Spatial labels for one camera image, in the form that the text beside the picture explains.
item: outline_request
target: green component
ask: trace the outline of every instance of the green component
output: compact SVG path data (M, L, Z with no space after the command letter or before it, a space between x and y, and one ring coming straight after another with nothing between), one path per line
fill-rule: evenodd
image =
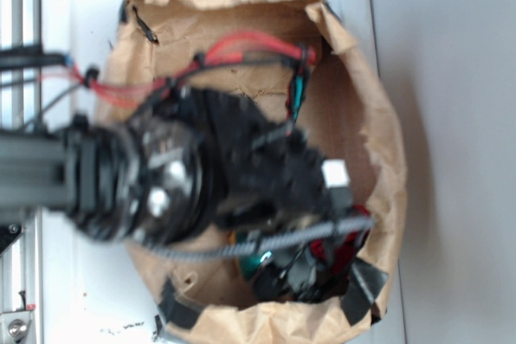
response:
M235 236L236 242L245 242L247 236L248 235L246 233L238 233ZM239 258L238 263L240 272L242 273L242 277L246 281L249 281L252 277L254 277L254 275L258 271L261 263L264 262L270 256L271 253L268 251L262 255L249 255L247 257Z

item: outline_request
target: metal frame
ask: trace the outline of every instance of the metal frame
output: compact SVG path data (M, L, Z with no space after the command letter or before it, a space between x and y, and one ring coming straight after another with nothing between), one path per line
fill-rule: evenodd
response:
M0 0L0 48L38 43L41 39L40 0ZM17 81L38 74L34 70L4 72L2 81ZM24 88L0 91L0 125L17 127L40 110L40 83ZM23 223L23 234L0 258L0 340L15 342L8 333L9 324L20 319L27 331L22 343L41 343L41 213Z

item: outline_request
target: white wall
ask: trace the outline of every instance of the white wall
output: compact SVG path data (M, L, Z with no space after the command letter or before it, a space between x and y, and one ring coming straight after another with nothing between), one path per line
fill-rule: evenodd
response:
M372 0L410 206L408 344L516 343L516 0Z

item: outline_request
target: crumpled paper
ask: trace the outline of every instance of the crumpled paper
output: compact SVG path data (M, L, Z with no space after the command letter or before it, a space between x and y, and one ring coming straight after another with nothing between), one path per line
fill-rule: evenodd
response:
M330 157L344 158L357 203L375 218L359 257L390 280L372 307L385 315L406 217L406 162L397 115L355 39L327 7L325 0L125 0L127 23L106 65L106 81L136 85L174 74L196 52L223 35L257 29L315 48L318 63L298 120L310 141ZM134 11L157 38L152 43L135 20ZM193 79L196 86L244 93L271 118L285 115L285 85L290 74L279 67L219 69ZM100 120L123 119L130 112L101 103ZM227 234L211 226L193 241L202 250L227 243ZM176 263L127 243L136 269L156 303L170 279L185 298L208 305L191 330L167 329L192 343L342 343L367 330L372 312L350 326L339 298L321 304L268 302L256 304L232 261Z

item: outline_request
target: red component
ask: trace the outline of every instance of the red component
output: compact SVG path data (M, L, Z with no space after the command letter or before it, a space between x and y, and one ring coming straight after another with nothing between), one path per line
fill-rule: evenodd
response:
M368 212L368 210L363 205L354 205L353 209L359 213L359 215L362 216L370 216L371 214ZM331 274L336 275L339 274L355 257L356 251L355 251L355 241L358 237L359 233L351 233L349 234L346 239L344 240L344 243L341 247L338 247L335 249L335 261L333 263L333 266L330 269ZM324 254L324 247L323 247L323 241L318 239L316 241L313 241L310 244L310 252L312 255L323 261L327 261L327 257Z

